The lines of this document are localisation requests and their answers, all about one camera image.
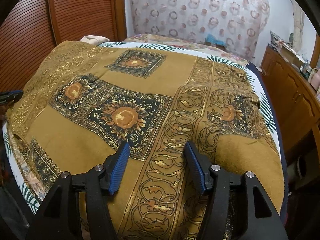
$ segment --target orange flower center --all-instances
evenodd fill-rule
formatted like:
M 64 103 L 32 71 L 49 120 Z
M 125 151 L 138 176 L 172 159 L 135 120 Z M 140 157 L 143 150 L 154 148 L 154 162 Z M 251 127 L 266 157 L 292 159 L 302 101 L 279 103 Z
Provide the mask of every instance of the orange flower center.
M 122 106 L 111 114 L 113 122 L 122 129 L 131 128 L 138 122 L 139 114 L 131 107 Z
M 229 105 L 227 108 L 223 109 L 223 114 L 221 120 L 231 122 L 236 117 L 236 110 L 233 105 Z
M 132 60 L 129 60 L 128 62 L 126 62 L 125 64 L 128 67 L 136 67 L 136 66 L 141 65 L 141 63 L 142 63 L 142 61 L 139 59 L 132 59 Z
M 76 99 L 79 97 L 82 90 L 82 85 L 79 82 L 71 84 L 65 90 L 65 95 L 70 99 Z

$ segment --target sheer white curtain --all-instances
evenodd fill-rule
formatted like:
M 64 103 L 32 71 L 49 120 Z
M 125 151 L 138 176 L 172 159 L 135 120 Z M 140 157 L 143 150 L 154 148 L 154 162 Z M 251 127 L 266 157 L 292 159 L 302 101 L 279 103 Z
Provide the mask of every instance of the sheer white curtain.
M 268 0 L 131 0 L 131 5 L 136 34 L 203 43 L 210 33 L 247 60 L 270 10 Z

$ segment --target wooden cabinet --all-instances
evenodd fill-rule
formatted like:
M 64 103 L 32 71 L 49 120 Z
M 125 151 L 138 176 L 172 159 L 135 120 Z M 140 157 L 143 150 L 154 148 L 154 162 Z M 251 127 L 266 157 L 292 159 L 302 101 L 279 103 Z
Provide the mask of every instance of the wooden cabinet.
M 267 47 L 261 68 L 280 125 L 285 156 L 290 163 L 292 149 L 308 133 L 313 133 L 315 127 L 319 129 L 320 103 L 310 84 L 270 47 Z

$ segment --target navy blue fabric edge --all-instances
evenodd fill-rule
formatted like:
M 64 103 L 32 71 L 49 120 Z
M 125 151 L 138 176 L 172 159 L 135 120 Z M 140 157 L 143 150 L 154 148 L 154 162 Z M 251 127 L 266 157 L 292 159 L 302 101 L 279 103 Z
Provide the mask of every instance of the navy blue fabric edge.
M 287 173 L 287 161 L 285 160 L 284 157 L 284 149 L 283 149 L 283 144 L 282 144 L 282 136 L 281 136 L 281 132 L 280 132 L 280 126 L 278 123 L 278 120 L 276 119 L 276 112 L 275 109 L 271 103 L 271 99 L 270 96 L 268 94 L 268 90 L 262 80 L 262 77 L 260 75 L 259 70 L 256 68 L 256 66 L 254 64 L 252 64 L 251 62 L 249 62 L 249 64 L 246 65 L 248 69 L 250 69 L 253 73 L 255 73 L 255 75 L 257 76 L 257 78 L 259 79 L 261 86 L 266 94 L 266 97 L 268 99 L 268 102 L 270 104 L 270 108 L 273 114 L 273 118 L 275 119 L 275 125 L 276 125 L 276 129 L 277 129 L 277 134 L 278 134 L 278 138 L 279 138 L 279 146 L 280 146 L 280 158 L 281 158 L 281 164 L 282 164 L 282 171 L 283 171 L 283 176 L 284 176 L 284 198 L 283 198 L 283 202 L 282 202 L 282 206 L 281 206 L 281 210 L 280 210 L 280 219 L 282 221 L 283 224 L 285 224 L 286 221 L 286 217 L 287 217 L 287 205 L 288 205 L 288 193 L 289 193 L 289 183 L 288 183 L 288 173 Z

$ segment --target wooden wardrobe door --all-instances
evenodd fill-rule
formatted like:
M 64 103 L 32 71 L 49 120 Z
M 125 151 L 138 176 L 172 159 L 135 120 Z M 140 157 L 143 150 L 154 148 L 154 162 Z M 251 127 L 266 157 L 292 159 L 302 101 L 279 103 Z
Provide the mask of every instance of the wooden wardrobe door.
M 46 0 L 20 0 L 0 28 L 0 91 L 22 89 L 56 46 Z
M 79 41 L 85 35 L 118 40 L 114 0 L 49 0 L 57 43 Z

